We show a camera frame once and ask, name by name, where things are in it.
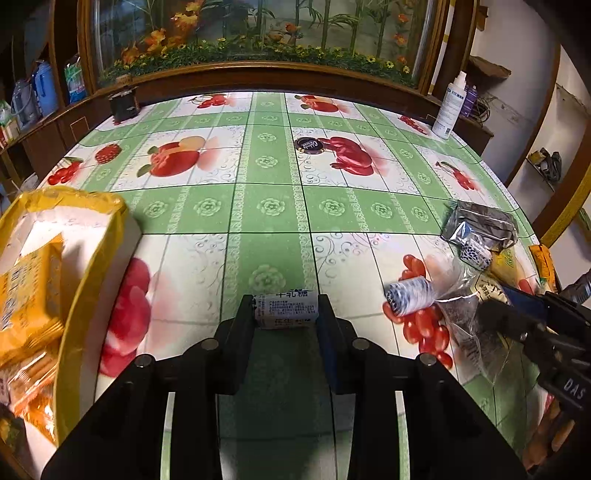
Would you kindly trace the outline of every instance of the red apple print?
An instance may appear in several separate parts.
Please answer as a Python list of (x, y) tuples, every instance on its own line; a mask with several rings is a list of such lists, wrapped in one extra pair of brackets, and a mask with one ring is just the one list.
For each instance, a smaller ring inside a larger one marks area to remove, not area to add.
[(151, 308), (141, 288), (119, 295), (111, 312), (105, 344), (120, 355), (135, 350), (148, 332)]
[[(199, 99), (197, 97), (193, 98), (191, 102), (196, 103)], [(210, 95), (210, 98), (203, 100), (197, 108), (207, 108), (210, 106), (220, 106), (220, 105), (227, 105), (228, 98), (226, 97), (225, 93), (216, 93), (215, 95)]]
[(435, 165), (440, 166), (440, 167), (446, 167), (446, 170), (451, 171), (453, 176), (456, 178), (457, 182), (460, 184), (460, 187), (462, 187), (463, 189), (477, 190), (473, 181), (470, 178), (468, 178), (468, 176), (466, 176), (466, 174), (464, 172), (462, 172), (458, 168), (454, 167), (450, 163), (448, 163), (446, 161), (441, 161), (441, 162), (438, 161), (438, 162), (435, 162)]
[(312, 110), (329, 113), (337, 112), (339, 110), (339, 107), (336, 106), (330, 98), (316, 97), (314, 95), (296, 95), (295, 98), (302, 101), (301, 107), (304, 110), (312, 108)]
[(119, 295), (128, 294), (131, 287), (139, 287), (144, 293), (148, 293), (150, 286), (150, 271), (148, 265), (143, 260), (133, 257), (129, 261), (127, 270), (119, 288)]
[(137, 176), (150, 173), (154, 177), (172, 177), (192, 168), (199, 160), (199, 150), (205, 145), (203, 137), (185, 137), (161, 147), (152, 147), (150, 163), (141, 167)]
[(135, 358), (135, 350), (128, 353), (127, 355), (120, 355), (108, 349), (106, 346), (103, 347), (103, 351), (100, 355), (100, 373), (107, 377), (115, 378), (125, 370)]
[(116, 377), (135, 357), (150, 326), (151, 306), (145, 297), (150, 285), (148, 265), (132, 258), (111, 312), (100, 359), (100, 372)]
[(336, 154), (336, 163), (330, 166), (337, 170), (344, 170), (353, 175), (368, 176), (374, 173), (372, 159), (354, 141), (343, 137), (319, 138), (325, 149), (332, 150)]

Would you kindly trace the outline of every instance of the white wall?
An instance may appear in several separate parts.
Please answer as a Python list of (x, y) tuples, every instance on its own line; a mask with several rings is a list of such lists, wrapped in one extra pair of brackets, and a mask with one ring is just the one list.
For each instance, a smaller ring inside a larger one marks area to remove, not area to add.
[(482, 158), (505, 180), (537, 122), (550, 81), (554, 37), (540, 16), (522, 0), (481, 0), (488, 8), (484, 32), (478, 32), (472, 55), (511, 70), (493, 87), (491, 117), (495, 134)]
[[(564, 49), (560, 52), (560, 67), (556, 82), (577, 96), (591, 110), (591, 97)], [(579, 149), (588, 119), (588, 115), (568, 96), (555, 89), (530, 153), (542, 147), (550, 154), (558, 151), (563, 160), (561, 177), (563, 179)], [(509, 185), (509, 191), (530, 221), (536, 219), (553, 195), (540, 174), (527, 162), (523, 163)]]

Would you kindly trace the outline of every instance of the yellow packaging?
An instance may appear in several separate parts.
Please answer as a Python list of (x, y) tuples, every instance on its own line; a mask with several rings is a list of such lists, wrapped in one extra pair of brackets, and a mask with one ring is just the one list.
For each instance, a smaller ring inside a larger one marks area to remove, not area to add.
[(517, 260), (515, 248), (505, 248), (501, 253), (491, 252), (490, 272), (511, 287), (518, 288), (519, 280), (524, 278), (523, 267)]
[(546, 280), (550, 289), (556, 293), (556, 275), (554, 273), (554, 262), (552, 262), (550, 250), (545, 245), (531, 245), (530, 252), (534, 257), (538, 275), (543, 280)]
[(62, 250), (59, 234), (0, 277), (0, 369), (25, 359), (63, 333)]

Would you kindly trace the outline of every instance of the blue thermos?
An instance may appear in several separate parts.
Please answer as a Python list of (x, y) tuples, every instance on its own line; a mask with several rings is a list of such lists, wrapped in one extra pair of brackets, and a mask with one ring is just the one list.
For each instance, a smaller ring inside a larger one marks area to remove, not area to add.
[(51, 65), (42, 61), (39, 68), (33, 75), (35, 81), (35, 90), (41, 114), (43, 116), (51, 115), (58, 108), (56, 87), (53, 83), (53, 72)]

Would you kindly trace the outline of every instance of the table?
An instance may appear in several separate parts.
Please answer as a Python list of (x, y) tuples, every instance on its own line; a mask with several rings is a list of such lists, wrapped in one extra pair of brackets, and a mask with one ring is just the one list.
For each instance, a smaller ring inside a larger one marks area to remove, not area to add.
[[(319, 138), (330, 147), (316, 151)], [(98, 163), (111, 144), (121, 152), (109, 147)], [(538, 240), (479, 156), (455, 134), (443, 141), (372, 106), (277, 92), (186, 97), (107, 119), (68, 157), (83, 163), (66, 184), (119, 193), (144, 233), (135, 257), (150, 272), (151, 320), (137, 354), (183, 353), (233, 317), (243, 294), (308, 288), (328, 294), (359, 336), (414, 358), (417, 345), (382, 312), (382, 283), (398, 279), (406, 254), (428, 270), (453, 258), (439, 233), (456, 199), (511, 212), (517, 257), (536, 279), (527, 247)], [(448, 352), (452, 374), (519, 453), (545, 402), (536, 367), (514, 348), (493, 387), (453, 343)], [(97, 397), (112, 381), (107, 360)], [(258, 330), (240, 392), (219, 397), (224, 478), (345, 479), (353, 409), (352, 396), (331, 394), (313, 330)], [(401, 395), (397, 409), (407, 478)]]

